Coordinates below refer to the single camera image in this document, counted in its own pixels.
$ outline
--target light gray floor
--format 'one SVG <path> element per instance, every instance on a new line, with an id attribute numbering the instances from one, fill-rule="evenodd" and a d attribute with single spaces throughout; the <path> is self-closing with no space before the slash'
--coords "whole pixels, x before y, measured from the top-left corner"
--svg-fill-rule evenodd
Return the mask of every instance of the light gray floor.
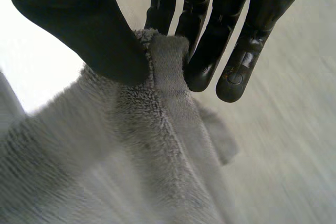
<path id="1" fill-rule="evenodd" d="M 150 0 L 117 0 L 142 28 Z M 174 33 L 183 0 L 178 0 Z M 244 96 L 221 102 L 215 84 L 197 97 L 221 112 L 240 144 L 225 168 L 240 215 L 253 224 L 336 223 L 336 0 L 296 0 L 269 38 Z"/>

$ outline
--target robotic hand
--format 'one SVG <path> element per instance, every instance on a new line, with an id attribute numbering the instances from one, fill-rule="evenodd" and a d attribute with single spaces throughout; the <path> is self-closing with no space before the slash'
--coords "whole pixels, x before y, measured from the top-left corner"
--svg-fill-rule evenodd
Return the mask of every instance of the robotic hand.
<path id="1" fill-rule="evenodd" d="M 184 0 L 176 35 L 190 42 L 190 57 L 185 80 L 194 92 L 204 91 L 238 21 L 246 0 L 213 0 L 209 23 L 198 42 L 209 0 Z M 277 20 L 295 0 L 250 0 L 248 14 L 236 46 L 220 77 L 216 93 L 225 102 L 235 102 L 244 93 L 267 38 Z M 167 34 L 175 12 L 176 0 L 151 0 L 145 28 Z"/>
<path id="2" fill-rule="evenodd" d="M 246 0 L 213 0 L 205 33 L 196 48 L 209 0 L 184 0 L 176 35 L 190 41 L 185 80 L 192 91 L 208 86 Z M 75 51 L 95 72 L 127 85 L 141 83 L 148 63 L 116 0 L 12 0 L 29 20 Z M 243 94 L 276 21 L 294 0 L 251 0 L 236 47 L 217 84 L 226 102 Z M 176 0 L 151 0 L 146 28 L 167 34 Z"/>

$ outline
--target white floor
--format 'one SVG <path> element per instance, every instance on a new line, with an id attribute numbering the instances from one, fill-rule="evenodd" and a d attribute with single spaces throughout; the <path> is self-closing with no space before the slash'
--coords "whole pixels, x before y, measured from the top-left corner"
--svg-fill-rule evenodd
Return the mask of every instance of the white floor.
<path id="1" fill-rule="evenodd" d="M 150 0 L 117 1 L 130 26 L 142 28 Z M 31 112 L 75 80 L 82 62 L 10 0 L 0 3 L 0 67 Z M 246 223 L 336 223 L 336 0 L 296 0 L 272 32 L 244 96 L 227 104 L 214 88 L 246 7 L 214 81 L 197 94 L 220 111 L 240 144 L 224 169 L 228 189 Z M 61 59 L 68 65 L 61 68 Z"/>

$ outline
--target fuzzy cloth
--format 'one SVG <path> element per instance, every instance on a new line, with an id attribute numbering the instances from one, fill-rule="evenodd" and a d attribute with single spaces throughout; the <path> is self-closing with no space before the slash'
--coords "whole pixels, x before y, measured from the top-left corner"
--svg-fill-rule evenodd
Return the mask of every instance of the fuzzy cloth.
<path id="1" fill-rule="evenodd" d="M 186 39 L 135 34 L 150 63 L 144 84 L 85 67 L 2 134 L 1 223 L 236 223 L 222 165 L 237 147 L 184 82 Z"/>

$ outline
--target gray towel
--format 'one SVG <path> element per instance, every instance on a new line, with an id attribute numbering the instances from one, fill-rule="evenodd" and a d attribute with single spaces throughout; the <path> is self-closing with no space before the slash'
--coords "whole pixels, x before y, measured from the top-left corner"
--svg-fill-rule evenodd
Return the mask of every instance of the gray towel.
<path id="1" fill-rule="evenodd" d="M 2 134 L 1 223 L 235 223 L 222 168 L 237 148 L 184 82 L 186 39 L 135 34 L 150 63 L 144 84 L 85 67 Z"/>

